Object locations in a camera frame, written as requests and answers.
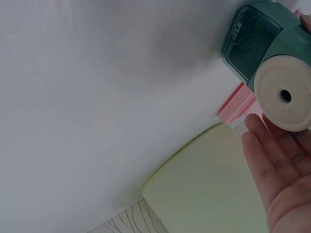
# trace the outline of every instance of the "hand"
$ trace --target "hand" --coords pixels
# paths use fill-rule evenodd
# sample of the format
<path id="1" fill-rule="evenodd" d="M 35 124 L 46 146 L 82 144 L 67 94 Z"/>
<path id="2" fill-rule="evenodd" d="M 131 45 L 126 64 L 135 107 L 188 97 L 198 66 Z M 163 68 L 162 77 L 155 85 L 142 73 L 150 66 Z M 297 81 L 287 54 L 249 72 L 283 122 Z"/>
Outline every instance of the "hand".
<path id="1" fill-rule="evenodd" d="M 271 233 L 311 232 L 311 131 L 284 131 L 265 116 L 245 120 L 244 154 Z"/>

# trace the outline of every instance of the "round knob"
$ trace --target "round knob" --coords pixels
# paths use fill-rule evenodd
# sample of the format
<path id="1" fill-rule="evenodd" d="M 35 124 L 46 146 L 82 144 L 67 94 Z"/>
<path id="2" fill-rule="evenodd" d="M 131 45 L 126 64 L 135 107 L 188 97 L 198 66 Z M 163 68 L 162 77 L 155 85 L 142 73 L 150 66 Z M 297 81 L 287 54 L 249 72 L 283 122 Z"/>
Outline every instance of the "round knob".
<path id="1" fill-rule="evenodd" d="M 255 94 L 278 127 L 297 132 L 311 126 L 311 67 L 304 61 L 288 55 L 265 61 L 255 75 Z"/>

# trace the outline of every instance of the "white surface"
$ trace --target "white surface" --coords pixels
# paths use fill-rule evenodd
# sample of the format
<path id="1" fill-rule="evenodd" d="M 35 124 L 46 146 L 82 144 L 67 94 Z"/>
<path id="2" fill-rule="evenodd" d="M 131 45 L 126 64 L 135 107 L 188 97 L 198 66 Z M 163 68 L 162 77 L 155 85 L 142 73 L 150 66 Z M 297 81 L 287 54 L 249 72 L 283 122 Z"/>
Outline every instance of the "white surface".
<path id="1" fill-rule="evenodd" d="M 281 55 L 265 61 L 255 77 L 255 93 L 259 106 L 277 126 L 297 132 L 311 125 L 311 68 L 298 58 Z M 281 98 L 281 91 L 291 101 Z"/>
<path id="2" fill-rule="evenodd" d="M 0 2 L 0 231 L 85 233 L 141 198 L 239 83 L 242 0 Z"/>

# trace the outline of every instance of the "finger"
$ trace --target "finger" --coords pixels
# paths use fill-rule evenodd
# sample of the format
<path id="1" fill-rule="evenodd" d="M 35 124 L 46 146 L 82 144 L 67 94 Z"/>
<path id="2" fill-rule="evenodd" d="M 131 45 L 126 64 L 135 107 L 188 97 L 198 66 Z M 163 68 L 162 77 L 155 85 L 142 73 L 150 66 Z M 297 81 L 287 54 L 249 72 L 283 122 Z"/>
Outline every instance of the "finger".
<path id="1" fill-rule="evenodd" d="M 306 129 L 301 132 L 291 133 L 291 135 L 304 150 L 306 156 L 311 159 L 311 131 Z"/>
<path id="2" fill-rule="evenodd" d="M 293 136 L 288 131 L 274 125 L 264 114 L 262 119 L 272 138 L 279 144 L 285 157 L 287 157 L 293 167 L 302 177 L 309 175 L 311 173 L 311 161 L 306 157 L 305 152 Z"/>
<path id="3" fill-rule="evenodd" d="M 267 210 L 286 184 L 274 169 L 254 133 L 245 133 L 242 136 L 242 144 L 252 177 Z"/>
<path id="4" fill-rule="evenodd" d="M 293 183 L 301 176 L 284 155 L 281 147 L 271 137 L 266 126 L 258 115 L 250 114 L 245 119 L 245 125 L 253 132 L 260 142 L 266 156 L 271 161 L 278 174 L 288 183 Z"/>
<path id="5" fill-rule="evenodd" d="M 300 22 L 302 26 L 311 33 L 311 16 L 301 14 L 300 15 Z"/>
<path id="6" fill-rule="evenodd" d="M 249 132 L 256 135 L 258 141 L 266 152 L 275 169 L 283 167 L 288 161 L 281 148 L 269 134 L 266 126 L 258 115 L 250 114 L 245 119 L 245 125 Z"/>

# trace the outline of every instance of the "pencil sharpener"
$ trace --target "pencil sharpener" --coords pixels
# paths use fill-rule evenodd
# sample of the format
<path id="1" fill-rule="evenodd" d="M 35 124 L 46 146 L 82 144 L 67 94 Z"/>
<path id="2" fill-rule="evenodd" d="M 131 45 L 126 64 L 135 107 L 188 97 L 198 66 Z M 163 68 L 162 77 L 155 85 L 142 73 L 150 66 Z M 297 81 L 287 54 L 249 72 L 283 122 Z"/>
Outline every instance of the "pencil sharpener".
<path id="1" fill-rule="evenodd" d="M 311 34 L 283 5 L 243 7 L 231 27 L 223 60 L 278 127 L 297 132 L 311 125 Z"/>

